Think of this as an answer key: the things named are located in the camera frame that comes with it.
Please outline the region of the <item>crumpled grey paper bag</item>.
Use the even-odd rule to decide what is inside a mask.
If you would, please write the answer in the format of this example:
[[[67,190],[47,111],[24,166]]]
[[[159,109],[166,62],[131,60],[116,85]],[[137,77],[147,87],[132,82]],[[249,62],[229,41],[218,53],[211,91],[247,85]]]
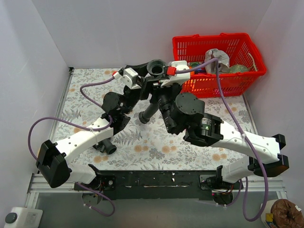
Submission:
[[[213,48],[208,50],[205,53],[204,62],[211,60],[212,58],[218,59],[218,72],[219,73],[228,73],[228,69],[230,68],[230,59],[228,54],[224,51],[219,50],[217,48]],[[205,70],[208,74],[216,73],[216,62],[212,62],[205,66]]]

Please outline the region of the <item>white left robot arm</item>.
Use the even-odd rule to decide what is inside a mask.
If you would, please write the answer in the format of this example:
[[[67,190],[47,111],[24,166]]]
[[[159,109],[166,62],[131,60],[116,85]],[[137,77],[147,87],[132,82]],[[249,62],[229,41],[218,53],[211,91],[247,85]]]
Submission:
[[[141,80],[148,73],[149,63],[126,65],[105,81],[80,87],[81,94],[102,108],[103,114],[89,126],[78,126],[80,131],[65,139],[57,142],[47,140],[42,143],[36,157],[36,167],[51,188],[57,188],[67,181],[84,183],[91,190],[100,187],[101,178],[93,166],[72,165],[72,161],[90,147],[105,147],[112,136],[128,125],[128,114],[140,100],[143,88]],[[114,80],[121,80],[124,83],[123,94],[109,92],[104,96],[102,104],[84,93],[84,88],[105,85]]]

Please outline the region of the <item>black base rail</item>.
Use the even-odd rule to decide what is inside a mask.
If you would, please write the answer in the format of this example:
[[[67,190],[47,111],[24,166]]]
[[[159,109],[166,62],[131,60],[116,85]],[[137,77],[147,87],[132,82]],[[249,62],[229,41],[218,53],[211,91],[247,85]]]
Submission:
[[[202,182],[216,175],[207,171],[100,171],[85,187],[101,191],[112,200],[199,199],[212,200],[211,188]]]

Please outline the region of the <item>red plastic basket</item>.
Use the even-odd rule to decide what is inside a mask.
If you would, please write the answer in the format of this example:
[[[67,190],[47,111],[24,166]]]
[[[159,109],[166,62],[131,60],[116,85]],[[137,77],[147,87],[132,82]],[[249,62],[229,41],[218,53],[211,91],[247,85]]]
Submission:
[[[266,73],[262,56],[246,33],[221,33],[213,36],[173,37],[175,60],[185,60],[190,68],[212,58],[218,62],[201,67],[190,74],[183,92],[199,98],[218,97],[215,71],[219,71],[224,96],[242,95],[260,76]]]

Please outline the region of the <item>white grey button device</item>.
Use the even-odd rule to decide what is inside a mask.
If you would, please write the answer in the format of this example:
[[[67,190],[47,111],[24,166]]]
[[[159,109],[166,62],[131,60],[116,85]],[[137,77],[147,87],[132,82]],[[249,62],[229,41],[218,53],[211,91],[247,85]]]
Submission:
[[[43,210],[13,207],[5,217],[4,228],[38,228]]]

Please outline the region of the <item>green netted melon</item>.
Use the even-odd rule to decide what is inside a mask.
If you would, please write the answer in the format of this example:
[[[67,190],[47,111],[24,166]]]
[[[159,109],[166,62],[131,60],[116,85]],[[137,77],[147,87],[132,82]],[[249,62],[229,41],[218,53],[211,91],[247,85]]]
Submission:
[[[248,55],[250,56],[250,58],[252,60],[252,66],[246,67],[245,65],[239,65],[239,64],[233,65],[228,69],[228,73],[230,73],[230,74],[244,73],[244,72],[249,72],[251,69],[254,69],[255,71],[257,71],[257,67],[256,67],[253,56],[250,53],[248,53]]]

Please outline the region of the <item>brown item in white cup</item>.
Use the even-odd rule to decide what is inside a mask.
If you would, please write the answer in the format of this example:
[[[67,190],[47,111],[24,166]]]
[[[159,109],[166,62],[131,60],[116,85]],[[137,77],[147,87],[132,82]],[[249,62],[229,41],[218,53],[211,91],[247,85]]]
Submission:
[[[269,200],[260,219],[266,228],[303,228],[303,210],[287,199]]]

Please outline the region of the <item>floral table mat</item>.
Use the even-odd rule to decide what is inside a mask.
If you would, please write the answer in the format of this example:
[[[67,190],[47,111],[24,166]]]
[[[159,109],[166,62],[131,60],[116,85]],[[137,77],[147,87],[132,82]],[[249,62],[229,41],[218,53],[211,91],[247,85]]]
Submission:
[[[111,81],[112,68],[75,69],[68,88],[54,139],[62,140],[89,126],[102,115],[100,104],[108,92],[122,93],[124,84]],[[108,155],[94,148],[74,153],[70,164],[92,164],[101,170],[214,170],[243,157],[223,148],[197,147],[184,141],[183,134],[169,134],[160,112],[147,124],[138,115],[149,105],[139,101],[130,112],[128,125],[111,142],[117,147]]]

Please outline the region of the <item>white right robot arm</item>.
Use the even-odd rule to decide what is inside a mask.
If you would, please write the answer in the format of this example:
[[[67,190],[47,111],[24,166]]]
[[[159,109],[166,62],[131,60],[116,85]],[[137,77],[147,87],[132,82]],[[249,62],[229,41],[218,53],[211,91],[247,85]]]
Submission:
[[[152,95],[149,107],[139,114],[142,123],[160,110],[167,132],[178,135],[199,147],[225,148],[245,157],[226,166],[217,167],[216,174],[203,184],[211,189],[225,189],[239,179],[256,175],[276,177],[289,168],[288,157],[280,153],[285,137],[277,134],[263,137],[243,131],[236,123],[232,126],[220,117],[205,113],[205,103],[192,93],[182,93],[180,82],[167,77],[160,80],[152,76],[144,79],[141,99]]]

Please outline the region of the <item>grey tee pipe fitting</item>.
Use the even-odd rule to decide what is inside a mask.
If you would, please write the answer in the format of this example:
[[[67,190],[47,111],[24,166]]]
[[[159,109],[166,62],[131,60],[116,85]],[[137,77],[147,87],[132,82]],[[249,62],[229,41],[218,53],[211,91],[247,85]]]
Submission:
[[[108,155],[113,154],[117,150],[117,147],[111,143],[110,139],[100,141],[97,145],[93,145],[93,148]]]

